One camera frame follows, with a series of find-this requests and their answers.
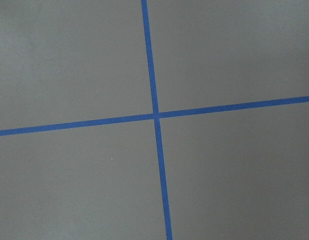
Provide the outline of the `crossing blue tape line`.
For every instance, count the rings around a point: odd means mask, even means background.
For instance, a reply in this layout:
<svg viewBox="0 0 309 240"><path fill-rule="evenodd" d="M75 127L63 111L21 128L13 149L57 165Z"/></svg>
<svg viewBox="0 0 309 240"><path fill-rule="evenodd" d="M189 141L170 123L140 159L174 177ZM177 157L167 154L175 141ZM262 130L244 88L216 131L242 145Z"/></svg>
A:
<svg viewBox="0 0 309 240"><path fill-rule="evenodd" d="M219 112L229 112L229 111L246 110L246 109L254 109L254 108L265 108L265 107L281 106L281 105L292 105L292 104L300 104L300 103L309 103L309 96L290 97L290 98L282 98L282 99L273 99L273 100L264 100L264 101L255 101L255 102L246 102L246 103L237 103L237 104L227 104L227 105L220 105L220 106L210 106L210 107L165 111L165 112L160 112L158 114L158 117L160 119L174 118L174 117L183 117L183 116L201 115L201 114L210 114L210 113L219 113ZM154 118L155 118L155 115L153 113L148 113L148 114L138 114L138 115L111 117L111 118L85 120L85 121L75 121L75 122L29 126L29 127L21 127L21 128L11 128L11 129L0 130L0 137L10 136L10 135L38 133L38 132L58 131L58 130L66 130L66 129L74 129L74 128L84 128L84 127L92 127L92 126L111 125L111 124L119 124L119 123L139 122L139 121L153 120Z"/></svg>

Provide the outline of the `long blue tape line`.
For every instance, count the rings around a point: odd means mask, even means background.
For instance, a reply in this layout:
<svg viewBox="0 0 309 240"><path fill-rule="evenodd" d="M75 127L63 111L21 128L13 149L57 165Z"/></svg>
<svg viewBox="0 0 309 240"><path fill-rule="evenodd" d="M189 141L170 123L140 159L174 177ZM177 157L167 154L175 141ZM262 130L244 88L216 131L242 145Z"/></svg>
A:
<svg viewBox="0 0 309 240"><path fill-rule="evenodd" d="M161 189L165 234L166 234L166 239L172 240L173 232L172 232L172 225L171 225L171 215L170 215L169 195L168 195L168 186L167 186L167 178L166 178L164 149L163 149L163 142L162 142L159 102L158 102L156 76L155 76L154 59L153 59L153 51L152 51L148 3L146 0L142 0L140 3L141 3L141 10L142 10L144 40L145 40L147 67L148 67L150 93L151 93L151 104L152 104L156 151L157 151L157 159L158 159L158 169L159 169L159 178L160 178L160 189Z"/></svg>

